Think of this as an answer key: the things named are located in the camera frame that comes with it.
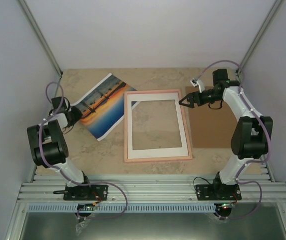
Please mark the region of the sunset photo print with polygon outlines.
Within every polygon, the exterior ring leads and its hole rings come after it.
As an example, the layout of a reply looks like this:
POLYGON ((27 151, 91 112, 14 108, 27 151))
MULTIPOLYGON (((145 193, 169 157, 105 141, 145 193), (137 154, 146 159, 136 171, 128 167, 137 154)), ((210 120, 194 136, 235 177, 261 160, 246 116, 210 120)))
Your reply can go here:
POLYGON ((124 93, 135 90, 109 73, 72 105, 81 111, 81 123, 101 141, 124 119, 124 93))

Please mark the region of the brown cardboard backing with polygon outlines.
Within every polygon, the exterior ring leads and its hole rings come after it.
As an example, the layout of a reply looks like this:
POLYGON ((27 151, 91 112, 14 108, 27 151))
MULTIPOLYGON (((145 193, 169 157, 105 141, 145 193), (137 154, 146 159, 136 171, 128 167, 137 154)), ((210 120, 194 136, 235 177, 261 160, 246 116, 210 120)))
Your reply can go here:
POLYGON ((215 102, 188 110, 194 148, 230 149, 237 120, 229 106, 215 102))

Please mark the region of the white mat board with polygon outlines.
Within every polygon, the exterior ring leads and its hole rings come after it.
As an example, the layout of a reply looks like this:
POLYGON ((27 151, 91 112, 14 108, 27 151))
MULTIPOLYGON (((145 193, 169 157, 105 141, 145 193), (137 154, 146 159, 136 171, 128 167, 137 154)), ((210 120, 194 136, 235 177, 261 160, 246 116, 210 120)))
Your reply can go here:
POLYGON ((124 93, 124 161, 126 163, 186 161, 191 160, 192 148, 186 123, 184 109, 179 105, 180 89, 137 90, 124 93), (175 102, 175 110, 180 131, 181 147, 133 149, 132 135, 132 102, 171 101, 175 102))

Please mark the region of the pink picture frame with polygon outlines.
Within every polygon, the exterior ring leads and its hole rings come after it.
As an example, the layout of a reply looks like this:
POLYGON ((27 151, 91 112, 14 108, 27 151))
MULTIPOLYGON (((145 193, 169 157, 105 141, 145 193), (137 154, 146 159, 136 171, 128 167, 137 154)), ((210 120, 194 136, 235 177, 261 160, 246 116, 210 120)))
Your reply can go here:
POLYGON ((133 149, 180 148, 173 100, 132 102, 133 149))

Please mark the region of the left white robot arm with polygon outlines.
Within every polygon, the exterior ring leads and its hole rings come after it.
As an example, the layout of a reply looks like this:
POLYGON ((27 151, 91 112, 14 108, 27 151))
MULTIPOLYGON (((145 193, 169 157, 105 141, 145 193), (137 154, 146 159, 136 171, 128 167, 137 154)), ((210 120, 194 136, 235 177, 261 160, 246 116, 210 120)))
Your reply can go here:
POLYGON ((81 111, 70 105, 65 97, 51 99, 53 109, 41 124, 27 128, 27 137, 33 162, 51 169, 65 180, 61 193, 71 198, 88 199, 92 187, 84 172, 69 159, 68 146, 63 131, 73 127, 82 117, 81 111))

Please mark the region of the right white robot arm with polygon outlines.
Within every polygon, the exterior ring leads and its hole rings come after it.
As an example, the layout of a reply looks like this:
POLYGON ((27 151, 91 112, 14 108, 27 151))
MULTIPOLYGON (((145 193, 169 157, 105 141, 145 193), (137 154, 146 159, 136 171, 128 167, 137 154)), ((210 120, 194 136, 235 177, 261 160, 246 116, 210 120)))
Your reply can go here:
POLYGON ((250 164, 259 163, 271 145, 273 120, 256 111, 247 99, 238 80, 230 80, 226 69, 213 71, 213 87, 206 89, 199 78, 191 80, 198 91, 187 94, 179 105, 194 108, 215 102, 226 103, 234 114, 237 125, 231 139, 232 156, 212 182, 194 186, 200 201, 241 200, 240 175, 250 164))

